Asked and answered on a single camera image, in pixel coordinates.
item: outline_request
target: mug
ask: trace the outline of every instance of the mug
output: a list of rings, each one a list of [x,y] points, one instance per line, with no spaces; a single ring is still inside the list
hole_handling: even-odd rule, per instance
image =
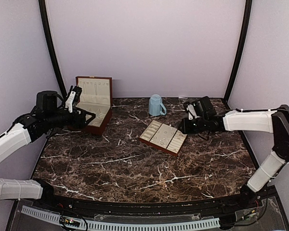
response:
[[[165,115],[167,110],[163,104],[163,100],[159,95],[152,95],[149,101],[149,114],[152,116]]]

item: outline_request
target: open jewelry box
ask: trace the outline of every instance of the open jewelry box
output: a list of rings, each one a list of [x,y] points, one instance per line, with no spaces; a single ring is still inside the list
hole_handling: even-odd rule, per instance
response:
[[[76,84],[82,88],[77,107],[96,114],[82,131],[102,135],[112,115],[112,78],[78,76]]]

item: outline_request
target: white perforated strip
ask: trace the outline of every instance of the white perforated strip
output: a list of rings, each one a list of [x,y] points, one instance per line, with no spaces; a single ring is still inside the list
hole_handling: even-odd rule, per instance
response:
[[[21,211],[23,214],[28,216],[44,220],[48,223],[60,225],[60,215],[42,211],[36,208],[23,206]],[[198,231],[207,230],[212,228],[220,227],[219,218],[213,218],[208,220],[191,221],[183,223],[173,224],[150,224],[150,225],[139,225],[139,224],[117,224],[117,223],[106,223],[86,220],[88,223],[89,231]],[[78,230],[85,230],[86,225],[83,220],[80,220],[80,227]]]

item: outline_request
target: mug handle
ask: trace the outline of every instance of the mug handle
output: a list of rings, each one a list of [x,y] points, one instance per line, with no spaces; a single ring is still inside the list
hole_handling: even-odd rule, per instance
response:
[[[166,115],[166,113],[167,113],[167,109],[165,108],[165,106],[164,106],[163,103],[160,103],[160,105],[162,106],[162,109],[164,110],[164,112],[161,110],[161,111],[160,111],[160,114],[164,116],[164,115]]]

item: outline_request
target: brown marble surface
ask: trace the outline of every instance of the brown marble surface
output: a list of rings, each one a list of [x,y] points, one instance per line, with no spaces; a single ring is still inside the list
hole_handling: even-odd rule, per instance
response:
[[[191,134],[178,157],[139,142],[155,119],[177,127],[187,114],[183,102],[165,98],[166,116],[148,115],[149,99],[114,99],[103,136],[61,130],[48,141],[34,178],[55,194],[108,202],[157,203],[216,198],[239,193],[255,168],[237,132]],[[218,112],[218,99],[211,100]]]

